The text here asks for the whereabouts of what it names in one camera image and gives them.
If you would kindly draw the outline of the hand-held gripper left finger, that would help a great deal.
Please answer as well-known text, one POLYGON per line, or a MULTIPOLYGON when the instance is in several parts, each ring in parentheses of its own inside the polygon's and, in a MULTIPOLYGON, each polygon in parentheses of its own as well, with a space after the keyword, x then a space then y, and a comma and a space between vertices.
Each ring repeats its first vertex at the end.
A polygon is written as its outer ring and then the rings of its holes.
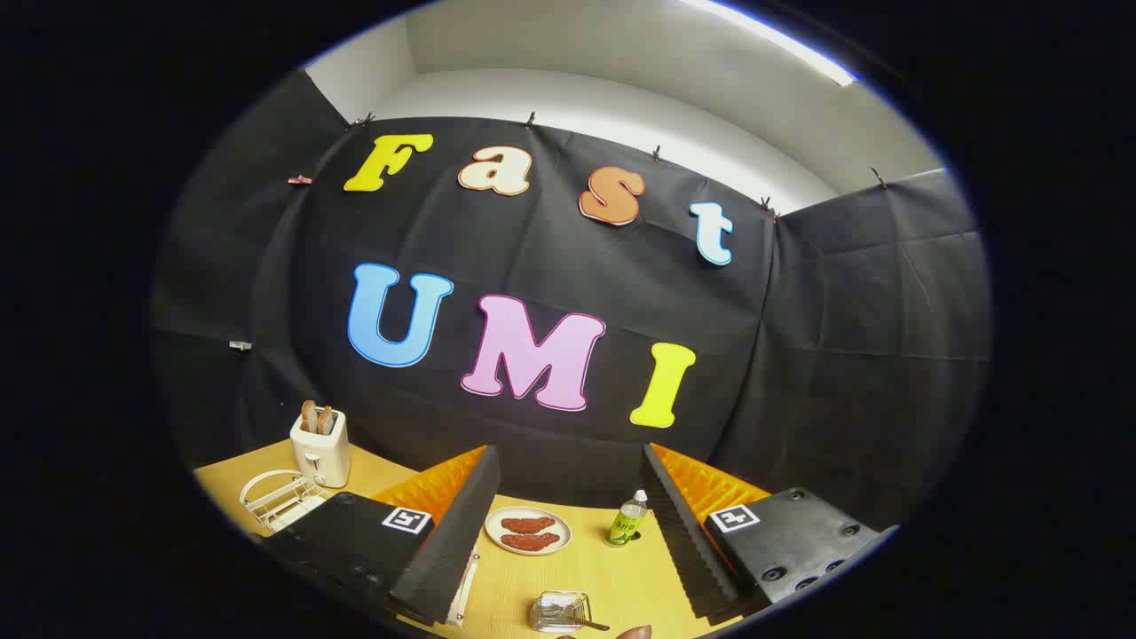
POLYGON ((261 545, 356 608, 433 626, 450 614, 500 480, 496 446, 479 446, 381 493, 341 491, 261 545))

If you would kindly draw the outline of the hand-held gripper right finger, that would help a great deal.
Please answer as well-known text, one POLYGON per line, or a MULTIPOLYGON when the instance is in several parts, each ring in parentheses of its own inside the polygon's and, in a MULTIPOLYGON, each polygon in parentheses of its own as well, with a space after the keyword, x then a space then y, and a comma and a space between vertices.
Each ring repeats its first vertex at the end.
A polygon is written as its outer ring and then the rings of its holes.
POLYGON ((768 493, 657 443, 642 455, 649 507, 694 615, 710 623, 787 606, 892 536, 807 488, 768 493))

